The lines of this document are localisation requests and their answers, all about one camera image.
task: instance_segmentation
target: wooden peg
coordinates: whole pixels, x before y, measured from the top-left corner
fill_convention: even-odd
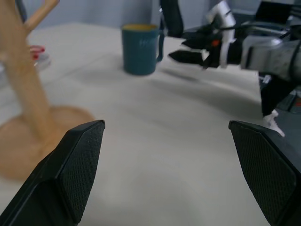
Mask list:
[[[32,32],[59,2],[60,0],[46,0],[45,3],[25,22],[26,34],[28,35]]]

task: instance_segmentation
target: mug rim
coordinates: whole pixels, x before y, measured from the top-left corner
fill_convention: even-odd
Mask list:
[[[123,31],[129,32],[153,32],[158,28],[155,24],[125,24],[121,27]]]

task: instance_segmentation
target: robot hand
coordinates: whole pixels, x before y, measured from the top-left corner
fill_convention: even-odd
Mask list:
[[[301,83],[301,41],[284,41],[281,37],[275,37],[272,30],[254,27],[252,24],[227,26],[233,24],[231,12],[227,10],[230,10],[228,5],[224,1],[220,2],[209,14],[212,23],[197,31],[201,35],[182,43],[191,49],[208,51],[209,56],[205,60],[201,52],[195,51],[178,50],[169,56],[181,63],[199,64],[204,69],[240,65],[241,69]],[[258,36],[254,31],[266,32],[267,36]]]

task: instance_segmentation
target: wooden mug tree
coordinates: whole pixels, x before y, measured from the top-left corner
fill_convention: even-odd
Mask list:
[[[65,132],[92,121],[85,110],[50,107],[27,44],[27,35],[58,4],[46,0],[24,24],[15,0],[0,0],[0,60],[23,114],[0,127],[0,174],[25,180]]]

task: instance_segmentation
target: white table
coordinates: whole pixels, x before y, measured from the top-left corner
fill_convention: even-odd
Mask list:
[[[267,226],[244,180],[229,120],[261,123],[256,73],[202,71],[167,57],[147,77],[122,70],[120,32],[67,24],[33,32],[52,66],[41,80],[53,105],[105,119],[98,172],[80,225]],[[181,40],[167,38],[165,55]],[[0,123],[20,113],[0,89]],[[19,189],[0,181],[0,211]]]

